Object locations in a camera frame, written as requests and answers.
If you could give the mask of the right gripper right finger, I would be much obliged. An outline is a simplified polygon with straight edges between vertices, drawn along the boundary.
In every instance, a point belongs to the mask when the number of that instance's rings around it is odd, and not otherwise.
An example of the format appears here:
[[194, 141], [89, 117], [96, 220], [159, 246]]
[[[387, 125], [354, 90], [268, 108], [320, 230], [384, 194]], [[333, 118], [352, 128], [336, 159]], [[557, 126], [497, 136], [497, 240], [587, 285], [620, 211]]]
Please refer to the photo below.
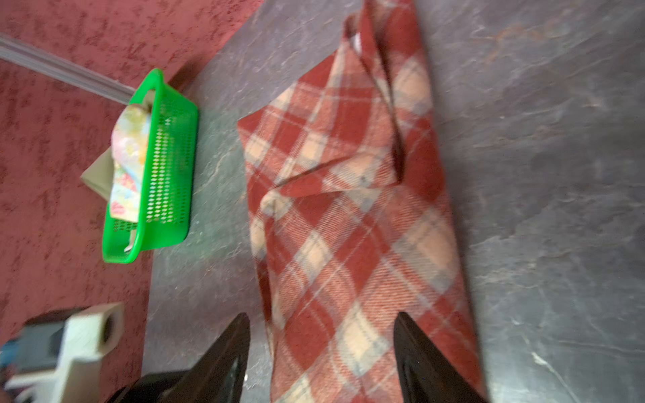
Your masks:
[[393, 345], [405, 403], [485, 403], [406, 312], [396, 316]]

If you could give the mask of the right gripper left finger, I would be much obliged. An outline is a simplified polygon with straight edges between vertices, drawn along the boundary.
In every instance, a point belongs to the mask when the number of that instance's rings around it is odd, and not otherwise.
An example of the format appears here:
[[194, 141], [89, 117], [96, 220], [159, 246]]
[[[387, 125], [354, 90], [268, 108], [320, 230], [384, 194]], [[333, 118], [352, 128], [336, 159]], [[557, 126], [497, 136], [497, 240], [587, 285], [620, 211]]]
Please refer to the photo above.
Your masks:
[[147, 374], [110, 402], [239, 402], [250, 352], [250, 319], [240, 313], [188, 370]]

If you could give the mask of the red plaid skirt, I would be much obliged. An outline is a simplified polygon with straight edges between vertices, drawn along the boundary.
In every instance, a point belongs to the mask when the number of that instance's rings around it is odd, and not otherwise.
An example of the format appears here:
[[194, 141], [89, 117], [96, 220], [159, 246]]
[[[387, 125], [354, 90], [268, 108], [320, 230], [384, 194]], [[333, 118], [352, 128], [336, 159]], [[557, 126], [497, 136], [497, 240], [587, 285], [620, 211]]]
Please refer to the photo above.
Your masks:
[[365, 2], [238, 133], [270, 399], [403, 401], [400, 312], [484, 398], [414, 3]]

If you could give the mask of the green plastic basket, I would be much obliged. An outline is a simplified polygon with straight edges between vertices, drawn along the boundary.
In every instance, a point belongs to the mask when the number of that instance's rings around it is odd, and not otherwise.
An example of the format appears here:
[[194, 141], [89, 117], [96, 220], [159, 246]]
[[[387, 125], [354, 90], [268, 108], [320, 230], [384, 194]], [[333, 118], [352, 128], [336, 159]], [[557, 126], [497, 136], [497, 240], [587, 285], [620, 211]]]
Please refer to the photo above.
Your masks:
[[130, 99], [143, 102], [155, 93], [139, 216], [135, 223], [106, 211], [102, 259], [130, 264], [140, 253], [180, 244], [190, 226], [198, 107], [165, 82], [163, 70], [152, 70]]

